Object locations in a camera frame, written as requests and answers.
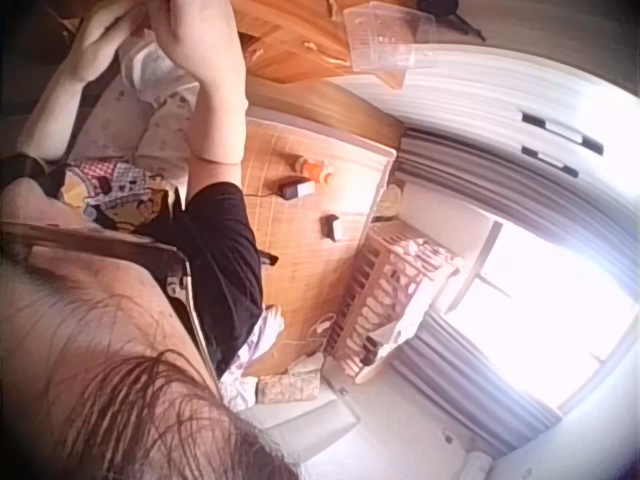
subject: black object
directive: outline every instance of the black object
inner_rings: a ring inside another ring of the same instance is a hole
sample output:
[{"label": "black object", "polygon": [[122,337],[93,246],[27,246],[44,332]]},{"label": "black object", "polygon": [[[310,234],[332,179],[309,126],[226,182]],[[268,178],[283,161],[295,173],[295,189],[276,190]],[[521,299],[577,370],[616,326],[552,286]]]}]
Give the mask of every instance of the black object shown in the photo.
[{"label": "black object", "polygon": [[558,135],[559,137],[580,145],[587,150],[591,150],[593,153],[600,156],[604,155],[604,145],[602,143],[573,127],[550,122],[549,120],[545,120],[542,117],[538,117],[527,112],[522,112],[522,122]]},{"label": "black object", "polygon": [[315,183],[306,177],[298,177],[278,185],[278,195],[285,200],[311,195],[315,192]]},{"label": "black object", "polygon": [[550,166],[551,168],[555,168],[556,170],[559,170],[562,173],[569,175],[571,178],[578,178],[580,176],[580,172],[578,172],[578,170],[576,170],[575,168],[570,167],[569,165],[566,165],[557,160],[551,160],[547,155],[541,154],[540,152],[538,152],[537,150],[534,150],[533,148],[525,147],[523,145],[522,148],[520,149],[520,152],[529,158],[538,160],[539,162],[542,162],[545,165]]},{"label": "black object", "polygon": [[436,21],[463,35],[473,34],[483,42],[487,42],[481,30],[467,22],[458,14],[460,3],[458,0],[418,0],[418,10],[433,15]]},{"label": "black object", "polygon": [[260,254],[260,264],[268,265],[270,267],[275,267],[275,265],[280,260],[280,257],[274,255],[273,253],[265,252],[264,250],[258,250]]},{"label": "black object", "polygon": [[335,214],[325,215],[320,219],[322,234],[333,240],[334,242],[339,242],[342,240],[344,234],[342,231],[342,222],[340,221],[340,217]]}]

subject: bamboo mat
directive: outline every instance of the bamboo mat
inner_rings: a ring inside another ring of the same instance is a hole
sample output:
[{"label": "bamboo mat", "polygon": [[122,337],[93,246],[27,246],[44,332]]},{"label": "bamboo mat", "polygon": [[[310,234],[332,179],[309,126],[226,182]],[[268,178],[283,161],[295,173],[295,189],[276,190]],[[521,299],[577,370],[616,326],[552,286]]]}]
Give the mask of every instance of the bamboo mat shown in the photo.
[{"label": "bamboo mat", "polygon": [[[275,267],[263,270],[265,303],[280,305],[285,319],[280,340],[253,366],[251,375],[284,371],[294,359],[319,346],[320,342],[304,342],[313,325],[338,308],[391,162],[388,154],[326,135],[249,120],[242,174],[245,194],[275,192],[282,180],[297,175],[293,165],[300,155],[332,166],[334,184],[316,185],[315,194],[288,202],[277,196],[246,197],[258,248],[280,257]],[[322,236],[320,219],[332,213],[343,223],[344,238],[338,243]]]}]

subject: hand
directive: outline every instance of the hand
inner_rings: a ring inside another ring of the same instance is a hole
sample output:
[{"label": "hand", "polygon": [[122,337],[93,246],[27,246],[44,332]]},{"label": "hand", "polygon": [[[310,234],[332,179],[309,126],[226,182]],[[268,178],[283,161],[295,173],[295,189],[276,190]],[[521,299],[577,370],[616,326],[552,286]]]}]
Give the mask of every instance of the hand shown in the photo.
[{"label": "hand", "polygon": [[244,98],[246,67],[229,0],[148,0],[158,45],[204,88]]},{"label": "hand", "polygon": [[146,9],[138,0],[100,2],[85,20],[63,64],[66,74],[81,84],[95,80],[146,16]]}]

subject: electrical cable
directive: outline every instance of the electrical cable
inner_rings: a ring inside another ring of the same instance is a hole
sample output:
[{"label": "electrical cable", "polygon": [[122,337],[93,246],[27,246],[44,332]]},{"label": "electrical cable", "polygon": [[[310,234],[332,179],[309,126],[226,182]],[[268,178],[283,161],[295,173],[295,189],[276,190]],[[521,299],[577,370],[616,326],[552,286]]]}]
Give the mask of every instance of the electrical cable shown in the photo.
[{"label": "electrical cable", "polygon": [[245,197],[252,197],[252,198],[266,198],[266,197],[273,197],[275,195],[275,193],[265,193],[264,195],[259,195],[257,193],[245,193],[244,196]]},{"label": "electrical cable", "polygon": [[308,343],[320,340],[321,342],[323,342],[322,343],[322,347],[320,348],[320,350],[322,350],[322,348],[324,348],[324,343],[327,341],[327,338],[329,338],[329,336],[327,335],[327,336],[324,336],[324,337],[311,337],[311,334],[322,323],[325,323],[325,322],[333,323],[336,320],[336,318],[338,318],[338,316],[335,313],[333,313],[333,312],[326,313],[322,317],[320,317],[320,320],[318,320],[316,323],[314,323],[313,326],[309,329],[309,332],[307,333],[306,340],[283,340],[282,343],[289,344],[289,345],[306,345]]}]

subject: clear plastic lid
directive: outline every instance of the clear plastic lid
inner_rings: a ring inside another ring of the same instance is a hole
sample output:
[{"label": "clear plastic lid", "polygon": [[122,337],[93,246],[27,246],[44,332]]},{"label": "clear plastic lid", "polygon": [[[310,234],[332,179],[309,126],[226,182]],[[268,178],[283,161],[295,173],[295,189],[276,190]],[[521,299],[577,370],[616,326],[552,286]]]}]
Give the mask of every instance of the clear plastic lid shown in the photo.
[{"label": "clear plastic lid", "polygon": [[410,8],[369,2],[348,8],[344,21],[355,71],[377,72],[433,66],[433,16]]}]

